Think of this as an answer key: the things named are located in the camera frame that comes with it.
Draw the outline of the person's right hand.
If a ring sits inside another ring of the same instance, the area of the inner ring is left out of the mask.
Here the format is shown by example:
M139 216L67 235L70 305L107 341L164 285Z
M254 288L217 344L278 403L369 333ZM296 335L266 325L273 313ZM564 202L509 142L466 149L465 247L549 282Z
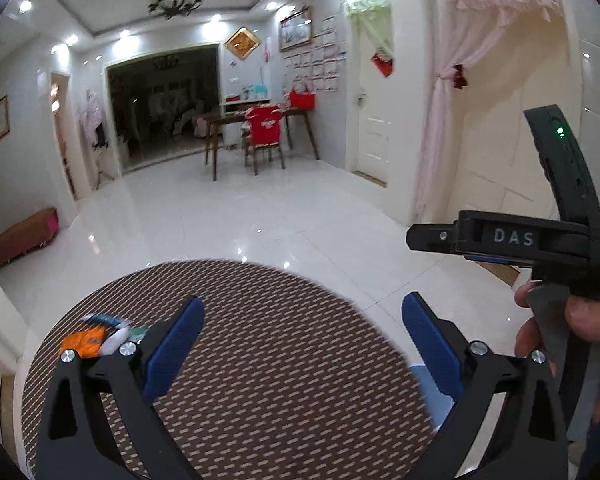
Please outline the person's right hand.
M528 308L528 292L538 283L528 282L520 286L515 292L515 302L519 307ZM565 320L573 331L581 339L600 346L600 301L593 301L576 296L570 296L565 307ZM515 342L515 356L523 358L528 356L532 350L542 346L542 336L534 318L518 330ZM598 397L592 422L600 422L600 396Z

